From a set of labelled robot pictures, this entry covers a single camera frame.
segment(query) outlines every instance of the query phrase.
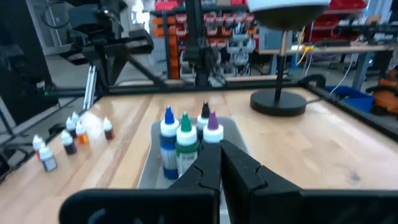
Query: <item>black cap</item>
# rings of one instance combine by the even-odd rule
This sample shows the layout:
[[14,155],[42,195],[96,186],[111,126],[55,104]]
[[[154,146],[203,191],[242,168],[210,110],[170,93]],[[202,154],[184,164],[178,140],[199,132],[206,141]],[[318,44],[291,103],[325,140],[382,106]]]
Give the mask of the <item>black cap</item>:
[[201,108],[201,115],[202,118],[209,118],[210,117],[210,109],[207,100],[203,102],[203,107]]

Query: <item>black lamp base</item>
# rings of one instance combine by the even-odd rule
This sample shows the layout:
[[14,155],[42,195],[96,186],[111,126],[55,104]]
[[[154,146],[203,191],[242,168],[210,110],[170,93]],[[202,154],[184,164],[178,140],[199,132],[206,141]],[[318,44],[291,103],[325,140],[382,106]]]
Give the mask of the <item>black lamp base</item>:
[[250,107],[271,116],[299,116],[304,114],[307,101],[300,95],[282,91],[279,102],[274,102],[275,90],[262,90],[250,97]]

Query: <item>purple cap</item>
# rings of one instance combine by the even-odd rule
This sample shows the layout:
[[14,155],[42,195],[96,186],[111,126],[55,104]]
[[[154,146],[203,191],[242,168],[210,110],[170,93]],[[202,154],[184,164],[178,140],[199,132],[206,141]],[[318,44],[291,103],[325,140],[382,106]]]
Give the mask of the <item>purple cap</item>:
[[215,111],[211,111],[211,113],[210,113],[209,123],[207,124],[207,128],[209,130],[217,130],[218,129],[218,120],[217,120]]

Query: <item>white bottle cap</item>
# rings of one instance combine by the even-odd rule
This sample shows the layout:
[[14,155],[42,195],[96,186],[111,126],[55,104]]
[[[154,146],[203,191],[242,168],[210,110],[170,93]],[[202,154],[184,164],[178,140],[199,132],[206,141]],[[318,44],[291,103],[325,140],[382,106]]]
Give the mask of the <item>white bottle cap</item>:
[[43,146],[40,148],[39,155],[40,155],[40,160],[42,161],[51,158],[53,156],[52,151],[47,146]]
[[177,119],[174,119],[173,124],[166,124],[163,119],[160,122],[160,134],[165,137],[173,137],[177,134],[177,129],[180,126],[180,122]]
[[68,131],[73,131],[76,128],[76,124],[72,121],[71,117],[68,117],[66,125]]
[[63,144],[64,146],[68,146],[68,145],[70,145],[70,144],[73,143],[73,138],[72,138],[72,136],[71,136],[71,135],[69,134],[69,132],[66,131],[66,130],[63,130],[63,131],[62,131],[62,133],[61,133],[61,140],[62,140],[62,144]]
[[218,125],[217,130],[209,130],[206,125],[203,128],[203,140],[207,143],[220,143],[224,138],[224,127],[222,125]]
[[202,118],[201,115],[198,116],[197,119],[197,128],[199,130],[203,130],[203,128],[209,123],[208,118]]
[[86,128],[83,126],[83,124],[79,121],[76,124],[76,134],[84,134],[86,132]]
[[110,131],[112,130],[112,123],[108,118],[104,119],[104,123],[103,123],[103,129],[104,131]]
[[74,111],[74,112],[72,113],[72,121],[73,121],[75,124],[77,124],[77,122],[79,122],[79,119],[80,119],[79,115]]
[[181,131],[181,126],[177,129],[177,143],[181,146],[190,146],[198,140],[197,129],[192,126],[192,130],[188,133]]
[[40,138],[37,134],[35,134],[32,141],[33,149],[35,151],[38,151],[42,147],[42,144],[45,144],[43,139]]

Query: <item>lamp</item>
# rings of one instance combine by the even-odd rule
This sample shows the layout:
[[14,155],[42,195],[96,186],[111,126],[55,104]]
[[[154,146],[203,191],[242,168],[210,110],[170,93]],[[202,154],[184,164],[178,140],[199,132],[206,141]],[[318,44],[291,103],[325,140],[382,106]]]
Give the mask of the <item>lamp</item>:
[[279,67],[275,90],[261,90],[250,97],[250,107],[273,116],[298,116],[305,112],[307,101],[295,93],[282,91],[288,30],[301,29],[329,7],[330,0],[248,0],[256,20],[271,29],[282,31]]

